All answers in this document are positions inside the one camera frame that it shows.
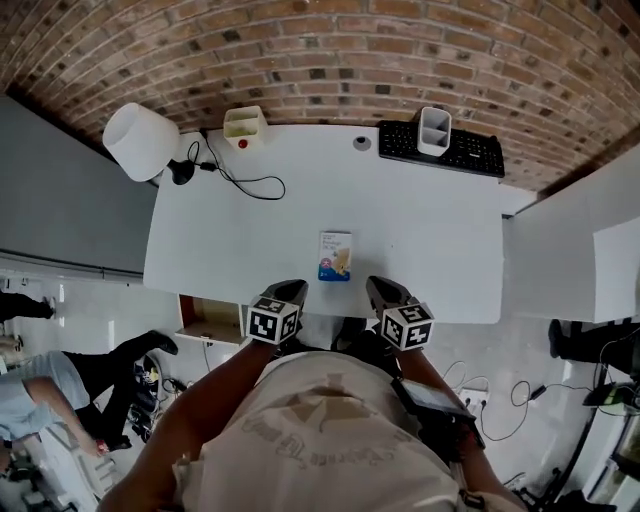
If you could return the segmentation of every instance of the white lamp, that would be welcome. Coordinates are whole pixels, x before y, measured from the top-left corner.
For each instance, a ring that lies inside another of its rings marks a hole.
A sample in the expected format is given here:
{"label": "white lamp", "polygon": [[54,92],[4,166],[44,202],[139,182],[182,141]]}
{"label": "white lamp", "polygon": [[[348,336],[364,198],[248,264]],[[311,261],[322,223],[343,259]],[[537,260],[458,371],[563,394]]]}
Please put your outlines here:
{"label": "white lamp", "polygon": [[195,166],[188,160],[173,160],[179,140],[180,131],[173,121],[137,103],[118,109],[102,135],[102,143],[132,180],[150,180],[169,167],[173,182],[184,185]]}

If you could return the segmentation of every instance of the black keyboard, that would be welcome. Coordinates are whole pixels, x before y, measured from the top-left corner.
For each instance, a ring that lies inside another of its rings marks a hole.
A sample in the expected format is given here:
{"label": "black keyboard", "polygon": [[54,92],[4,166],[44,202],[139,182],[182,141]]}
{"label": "black keyboard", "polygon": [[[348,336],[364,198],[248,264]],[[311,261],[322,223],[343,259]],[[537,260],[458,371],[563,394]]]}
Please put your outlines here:
{"label": "black keyboard", "polygon": [[504,178],[502,147],[497,137],[464,130],[451,130],[449,149],[441,156],[431,156],[418,151],[418,123],[381,121],[378,123],[378,155],[412,164]]}

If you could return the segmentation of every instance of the lamp shade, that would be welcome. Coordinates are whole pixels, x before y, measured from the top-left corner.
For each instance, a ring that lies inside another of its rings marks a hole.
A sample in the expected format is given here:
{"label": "lamp shade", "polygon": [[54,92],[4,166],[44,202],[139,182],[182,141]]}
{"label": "lamp shade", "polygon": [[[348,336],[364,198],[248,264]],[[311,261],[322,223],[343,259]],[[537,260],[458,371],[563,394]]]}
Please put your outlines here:
{"label": "lamp shade", "polygon": [[137,103],[118,109],[102,134],[104,146],[134,181],[150,180],[162,171],[179,140],[173,121]]}

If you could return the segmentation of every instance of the black stand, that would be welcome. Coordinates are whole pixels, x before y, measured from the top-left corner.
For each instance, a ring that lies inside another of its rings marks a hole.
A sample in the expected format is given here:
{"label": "black stand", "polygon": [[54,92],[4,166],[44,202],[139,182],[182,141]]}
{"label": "black stand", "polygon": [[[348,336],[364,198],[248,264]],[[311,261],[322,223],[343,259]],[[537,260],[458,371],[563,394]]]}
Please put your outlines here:
{"label": "black stand", "polygon": [[173,182],[176,185],[184,185],[188,183],[193,174],[195,173],[196,166],[191,160],[184,160],[183,162],[176,162],[175,160],[169,161],[167,167],[171,169],[173,173]]}

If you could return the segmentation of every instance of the small box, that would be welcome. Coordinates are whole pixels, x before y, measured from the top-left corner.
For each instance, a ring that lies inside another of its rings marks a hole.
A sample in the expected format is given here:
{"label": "small box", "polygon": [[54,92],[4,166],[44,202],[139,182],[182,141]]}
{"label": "small box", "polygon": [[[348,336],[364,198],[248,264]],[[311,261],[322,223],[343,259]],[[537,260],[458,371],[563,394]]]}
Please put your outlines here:
{"label": "small box", "polygon": [[244,341],[238,304],[179,295],[178,307],[182,329],[177,336],[235,347]]}
{"label": "small box", "polygon": [[300,307],[258,295],[247,311],[246,335],[278,345],[296,333]]}
{"label": "small box", "polygon": [[380,334],[396,348],[412,350],[429,342],[433,322],[433,314],[424,303],[387,309]]}
{"label": "small box", "polygon": [[351,233],[320,233],[320,281],[351,279]]}

